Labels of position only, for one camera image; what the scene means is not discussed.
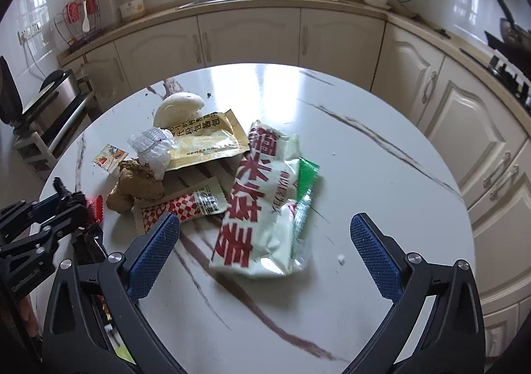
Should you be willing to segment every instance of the white spoon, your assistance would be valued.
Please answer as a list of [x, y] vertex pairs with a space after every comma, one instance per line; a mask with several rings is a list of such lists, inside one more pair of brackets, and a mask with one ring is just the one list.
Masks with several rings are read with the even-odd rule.
[[85, 10], [85, 20], [83, 21], [81, 28], [84, 33], [88, 33], [90, 31], [90, 22], [89, 15], [87, 14], [87, 0], [83, 0], [83, 9]]

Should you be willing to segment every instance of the gold sauce packet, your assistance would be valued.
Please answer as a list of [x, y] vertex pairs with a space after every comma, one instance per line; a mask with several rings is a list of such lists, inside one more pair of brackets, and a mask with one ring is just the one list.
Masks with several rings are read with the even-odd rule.
[[249, 139], [232, 110], [209, 113], [168, 130], [179, 148], [171, 151], [167, 172], [249, 151]]

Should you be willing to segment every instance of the cabinet handle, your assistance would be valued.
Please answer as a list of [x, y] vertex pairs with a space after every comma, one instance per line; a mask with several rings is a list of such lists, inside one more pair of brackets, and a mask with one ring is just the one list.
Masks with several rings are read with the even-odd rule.
[[208, 43], [208, 35], [206, 33], [203, 33], [203, 40], [204, 40], [204, 52], [206, 53], [206, 60], [208, 62], [211, 62], [212, 58], [210, 57], [210, 43]]
[[507, 151], [505, 154], [503, 154], [503, 158], [500, 160], [500, 164], [498, 164], [496, 168], [492, 171], [492, 173], [483, 180], [483, 188], [489, 188], [492, 185], [492, 178], [496, 175], [498, 170], [505, 170], [505, 168], [509, 164], [509, 160], [511, 160], [511, 153]]
[[308, 27], [302, 28], [302, 54], [305, 56], [308, 53]]
[[114, 65], [116, 66], [116, 70], [118, 70], [118, 76], [120, 78], [121, 82], [124, 82], [124, 74], [121, 72], [120, 64], [118, 63], [118, 59], [116, 57], [113, 58]]
[[[432, 74], [429, 76], [429, 79], [428, 81], [426, 82], [426, 86], [424, 87], [424, 94], [422, 96], [422, 104], [426, 104], [427, 102], [429, 102], [431, 100], [431, 96], [433, 95], [433, 92], [435, 91], [435, 79], [437, 77], [437, 72], [434, 71], [432, 72]], [[428, 92], [428, 87], [430, 84], [433, 84], [433, 87], [431, 89], [431, 91], [429, 92], [429, 95], [427, 94]]]
[[518, 175], [518, 172], [520, 171], [520, 168], [518, 167], [517, 164], [515, 164], [513, 167], [512, 167], [512, 170], [511, 172], [509, 173], [509, 175], [507, 175], [507, 177], [500, 183], [500, 185], [498, 185], [494, 190], [492, 190], [492, 193], [490, 195], [490, 199], [491, 201], [494, 201], [497, 199], [497, 194], [498, 192], [501, 190], [501, 188], [503, 188], [503, 186], [509, 181], [509, 180], [513, 180], [516, 175]]
[[198, 64], [201, 64], [201, 49], [199, 48], [199, 40], [195, 34], [193, 35], [192, 39], [194, 41], [195, 59]]

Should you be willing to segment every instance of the white plastic bag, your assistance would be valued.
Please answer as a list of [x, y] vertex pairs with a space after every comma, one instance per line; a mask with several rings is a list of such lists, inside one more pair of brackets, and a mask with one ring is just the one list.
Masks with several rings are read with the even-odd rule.
[[135, 149], [140, 164], [149, 164], [155, 179], [159, 181], [164, 177], [171, 159], [170, 151], [179, 147], [169, 130], [155, 127], [132, 135], [127, 139], [127, 143]]
[[293, 224], [299, 174], [298, 136], [260, 122], [249, 134], [210, 267], [251, 277], [292, 272]]

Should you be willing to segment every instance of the green packet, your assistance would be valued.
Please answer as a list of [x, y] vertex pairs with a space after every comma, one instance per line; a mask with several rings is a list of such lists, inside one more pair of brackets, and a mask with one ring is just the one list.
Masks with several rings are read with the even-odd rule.
[[291, 241], [291, 258], [297, 264], [297, 257], [303, 244], [301, 233], [304, 222], [308, 216], [312, 203], [312, 192], [320, 166], [301, 157], [299, 166], [299, 178], [297, 187], [297, 206], [295, 207], [295, 219], [293, 223], [293, 236]]

